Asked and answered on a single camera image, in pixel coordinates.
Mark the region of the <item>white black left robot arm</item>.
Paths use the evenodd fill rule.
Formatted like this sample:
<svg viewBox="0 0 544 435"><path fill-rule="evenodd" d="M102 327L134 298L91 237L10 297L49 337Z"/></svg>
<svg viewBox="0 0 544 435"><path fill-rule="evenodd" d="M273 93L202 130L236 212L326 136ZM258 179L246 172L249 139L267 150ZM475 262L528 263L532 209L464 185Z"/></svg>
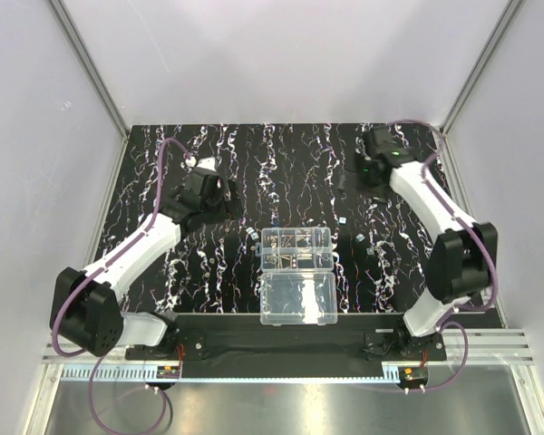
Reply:
<svg viewBox="0 0 544 435"><path fill-rule="evenodd" d="M160 256L204 226L244 214L235 179L197 166L184 185L160 198L142 225L107 255L82 269L65 268L56 277L51 309L51 343L63 357L64 338L75 355L103 357L116 347L140 347L168 356L177 346L176 325L155 313L123 311L119 302Z"/></svg>

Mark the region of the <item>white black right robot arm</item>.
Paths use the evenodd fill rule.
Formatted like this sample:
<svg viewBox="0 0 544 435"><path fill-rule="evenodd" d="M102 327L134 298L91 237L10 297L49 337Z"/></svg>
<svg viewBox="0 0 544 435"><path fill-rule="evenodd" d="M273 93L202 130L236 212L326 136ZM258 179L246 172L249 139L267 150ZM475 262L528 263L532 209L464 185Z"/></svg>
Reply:
<svg viewBox="0 0 544 435"><path fill-rule="evenodd" d="M425 288L385 341L385 351L411 358L447 326L453 314L482 313L498 295L498 231L458 207L429 170L437 155L419 160L393 138L388 125L369 128L363 148L345 164L339 190L373 198L394 193L421 220L433 242L424 268Z"/></svg>

